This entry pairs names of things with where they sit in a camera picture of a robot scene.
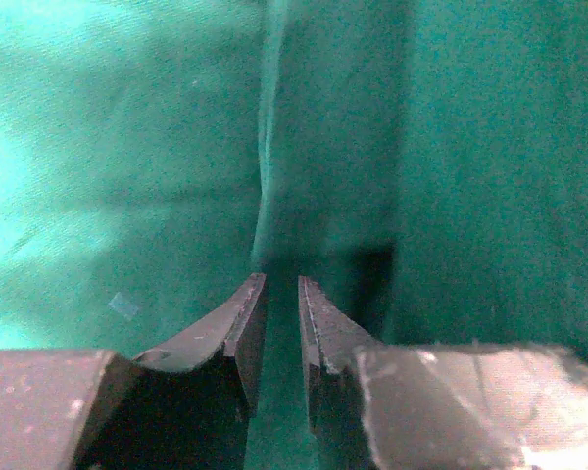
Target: small white speck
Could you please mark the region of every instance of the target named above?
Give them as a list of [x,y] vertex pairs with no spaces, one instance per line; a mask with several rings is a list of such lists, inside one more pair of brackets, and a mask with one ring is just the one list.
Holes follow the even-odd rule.
[[68,419],[76,419],[84,405],[85,402],[82,399],[75,399],[70,405],[70,411],[66,417]]
[[433,362],[435,364],[438,361],[435,354],[429,351],[418,351],[418,357],[420,357],[420,360],[425,363]]

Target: green fabric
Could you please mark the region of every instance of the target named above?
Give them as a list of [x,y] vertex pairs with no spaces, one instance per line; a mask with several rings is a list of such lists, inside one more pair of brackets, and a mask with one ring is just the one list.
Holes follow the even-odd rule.
[[134,354],[259,269],[250,469],[316,468],[299,273],[588,360],[588,2],[1,0],[0,348]]

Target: green cloth backdrop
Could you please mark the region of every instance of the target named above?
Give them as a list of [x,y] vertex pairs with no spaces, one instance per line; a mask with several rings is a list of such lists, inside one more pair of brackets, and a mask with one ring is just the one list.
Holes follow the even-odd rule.
[[390,343],[588,360],[588,1],[0,0],[0,348],[269,275],[247,468],[315,468],[296,276]]

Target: wrinkled fabric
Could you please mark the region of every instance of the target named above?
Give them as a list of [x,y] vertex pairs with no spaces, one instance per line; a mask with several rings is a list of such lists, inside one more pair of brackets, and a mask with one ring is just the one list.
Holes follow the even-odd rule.
[[268,274],[247,468],[317,468],[296,276],[389,343],[588,361],[588,2],[0,1],[0,348]]

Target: metal jaw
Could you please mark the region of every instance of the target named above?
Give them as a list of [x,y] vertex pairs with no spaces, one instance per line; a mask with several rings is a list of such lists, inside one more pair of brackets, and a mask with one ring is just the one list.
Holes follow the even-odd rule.
[[266,277],[134,360],[0,351],[0,470],[243,468]]
[[588,469],[588,367],[561,347],[387,346],[299,280],[323,469]]

